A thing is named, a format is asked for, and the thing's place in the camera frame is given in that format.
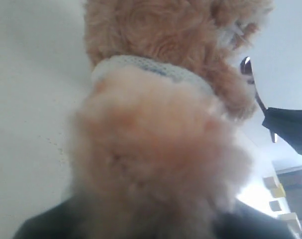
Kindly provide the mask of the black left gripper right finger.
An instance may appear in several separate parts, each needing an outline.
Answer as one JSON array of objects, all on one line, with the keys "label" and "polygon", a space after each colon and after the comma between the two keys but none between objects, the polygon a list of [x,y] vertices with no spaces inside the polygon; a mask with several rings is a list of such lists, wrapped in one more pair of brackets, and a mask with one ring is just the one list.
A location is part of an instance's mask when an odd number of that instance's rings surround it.
[{"label": "black left gripper right finger", "polygon": [[213,224],[218,239],[293,239],[287,223],[236,200],[234,211],[221,213]]}]

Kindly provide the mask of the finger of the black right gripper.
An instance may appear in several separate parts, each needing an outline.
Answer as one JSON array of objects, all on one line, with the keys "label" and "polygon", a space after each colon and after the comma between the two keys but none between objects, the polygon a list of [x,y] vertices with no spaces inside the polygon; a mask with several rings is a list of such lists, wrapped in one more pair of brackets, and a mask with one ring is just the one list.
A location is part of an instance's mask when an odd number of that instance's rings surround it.
[{"label": "finger of the black right gripper", "polygon": [[302,110],[268,108],[262,125],[302,155]]}]

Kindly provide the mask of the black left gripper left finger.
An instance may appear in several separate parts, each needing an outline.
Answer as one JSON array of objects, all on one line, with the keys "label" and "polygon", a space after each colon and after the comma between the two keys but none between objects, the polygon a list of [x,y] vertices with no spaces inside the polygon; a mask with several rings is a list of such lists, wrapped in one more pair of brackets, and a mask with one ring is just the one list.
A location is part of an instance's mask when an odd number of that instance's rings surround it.
[{"label": "black left gripper left finger", "polygon": [[79,237],[78,198],[72,196],[57,206],[27,219],[14,239],[77,239]]}]

